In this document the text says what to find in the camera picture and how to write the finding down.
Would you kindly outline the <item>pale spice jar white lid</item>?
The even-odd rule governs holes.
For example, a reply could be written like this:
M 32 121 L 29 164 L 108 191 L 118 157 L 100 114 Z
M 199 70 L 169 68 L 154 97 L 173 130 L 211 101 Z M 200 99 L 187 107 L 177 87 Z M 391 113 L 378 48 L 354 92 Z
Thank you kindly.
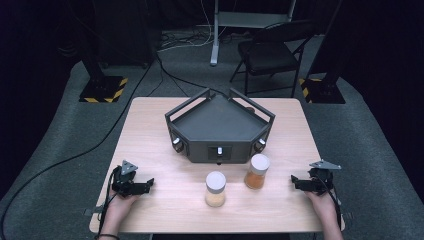
M 210 172 L 205 180 L 205 202 L 211 207 L 220 207 L 225 203 L 226 177 L 219 171 Z

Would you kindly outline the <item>black angular rack with knobs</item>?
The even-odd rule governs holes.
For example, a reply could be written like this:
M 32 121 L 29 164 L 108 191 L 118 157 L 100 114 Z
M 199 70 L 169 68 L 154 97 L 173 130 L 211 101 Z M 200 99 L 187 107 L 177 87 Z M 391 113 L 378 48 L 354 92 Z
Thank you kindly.
M 228 95 L 205 89 L 165 114 L 176 152 L 192 163 L 218 165 L 244 164 L 262 152 L 274 119 L 272 112 L 235 89 Z

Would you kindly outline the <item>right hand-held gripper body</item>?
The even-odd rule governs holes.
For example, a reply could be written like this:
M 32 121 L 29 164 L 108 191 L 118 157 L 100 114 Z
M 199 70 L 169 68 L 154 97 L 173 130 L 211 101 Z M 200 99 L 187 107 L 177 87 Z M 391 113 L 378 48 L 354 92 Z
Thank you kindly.
M 340 165 L 320 160 L 310 164 L 311 169 L 308 171 L 312 182 L 315 184 L 314 192 L 322 195 L 334 188 L 333 170 L 341 170 Z

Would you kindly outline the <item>person's right hand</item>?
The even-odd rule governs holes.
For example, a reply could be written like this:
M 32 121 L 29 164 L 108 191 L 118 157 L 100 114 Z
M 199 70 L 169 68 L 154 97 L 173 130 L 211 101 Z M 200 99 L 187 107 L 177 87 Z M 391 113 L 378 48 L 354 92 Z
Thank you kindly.
M 318 218 L 324 223 L 337 221 L 336 207 L 328 193 L 317 195 L 314 192 L 305 191 L 304 194 L 311 200 Z

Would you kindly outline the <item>grey metal stand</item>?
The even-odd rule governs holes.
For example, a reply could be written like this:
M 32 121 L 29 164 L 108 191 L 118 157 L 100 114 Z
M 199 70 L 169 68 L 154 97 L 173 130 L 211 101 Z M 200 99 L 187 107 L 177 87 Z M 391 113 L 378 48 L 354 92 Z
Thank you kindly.
M 231 6 L 221 7 L 225 0 L 200 0 L 209 35 L 204 44 L 212 44 L 210 65 L 218 63 L 220 35 L 226 28 L 263 28 L 290 22 L 297 0 L 230 0 Z

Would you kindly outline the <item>orange spice jar white lid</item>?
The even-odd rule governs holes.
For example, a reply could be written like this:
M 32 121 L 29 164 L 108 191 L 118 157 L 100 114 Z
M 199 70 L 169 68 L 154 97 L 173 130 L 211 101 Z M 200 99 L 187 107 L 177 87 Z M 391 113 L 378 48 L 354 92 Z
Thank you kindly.
M 255 154 L 250 160 L 244 182 L 251 189 L 261 189 L 270 167 L 270 159 L 264 154 Z

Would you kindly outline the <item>black folding chair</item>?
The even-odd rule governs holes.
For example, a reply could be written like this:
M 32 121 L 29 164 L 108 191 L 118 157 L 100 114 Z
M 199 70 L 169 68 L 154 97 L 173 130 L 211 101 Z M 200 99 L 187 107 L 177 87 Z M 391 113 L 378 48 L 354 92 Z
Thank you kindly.
M 280 22 L 259 30 L 251 40 L 242 41 L 237 50 L 241 58 L 230 82 L 237 74 L 244 75 L 244 94 L 255 94 L 280 89 L 290 89 L 294 96 L 306 44 L 314 37 L 316 25 L 313 20 Z M 293 80 L 288 86 L 249 89 L 249 77 L 266 76 L 266 84 L 274 75 L 293 72 Z

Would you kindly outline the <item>black stand with striped base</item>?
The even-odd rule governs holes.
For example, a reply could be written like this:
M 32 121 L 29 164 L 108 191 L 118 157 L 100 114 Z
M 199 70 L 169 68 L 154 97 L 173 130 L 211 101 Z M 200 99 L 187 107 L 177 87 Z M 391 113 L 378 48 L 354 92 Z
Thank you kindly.
M 79 100 L 89 103 L 111 103 L 116 102 L 122 95 L 123 89 L 128 81 L 122 76 L 105 75 L 94 55 L 94 52 L 85 37 L 84 23 L 76 17 L 80 30 L 80 54 L 82 62 L 89 74 L 89 80 L 82 90 Z
M 307 103 L 344 104 L 337 87 L 342 67 L 341 47 L 333 31 L 343 0 L 337 0 L 327 31 L 305 78 L 300 79 L 302 93 Z

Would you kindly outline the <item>black cabinet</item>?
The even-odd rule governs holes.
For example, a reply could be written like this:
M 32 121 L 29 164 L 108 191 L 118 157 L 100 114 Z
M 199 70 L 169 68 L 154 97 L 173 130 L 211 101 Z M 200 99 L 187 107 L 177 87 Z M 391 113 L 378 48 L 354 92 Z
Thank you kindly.
M 98 56 L 109 66 L 146 68 L 161 36 L 155 0 L 93 0 Z

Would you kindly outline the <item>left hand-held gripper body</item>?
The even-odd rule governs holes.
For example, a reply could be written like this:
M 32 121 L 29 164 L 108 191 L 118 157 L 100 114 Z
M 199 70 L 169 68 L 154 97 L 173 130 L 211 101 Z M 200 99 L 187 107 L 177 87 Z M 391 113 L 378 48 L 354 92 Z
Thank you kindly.
M 113 170 L 112 189 L 122 197 L 132 195 L 137 169 L 138 167 L 136 165 L 123 160 L 122 164 Z

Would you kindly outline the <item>person's left hand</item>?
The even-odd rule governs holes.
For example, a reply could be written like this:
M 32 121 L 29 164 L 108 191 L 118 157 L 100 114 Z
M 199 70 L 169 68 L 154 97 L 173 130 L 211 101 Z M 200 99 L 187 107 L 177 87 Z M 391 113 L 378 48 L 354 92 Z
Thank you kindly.
M 107 223 L 121 223 L 129 214 L 132 205 L 140 198 L 139 195 L 122 197 L 115 196 L 108 206 L 105 221 Z

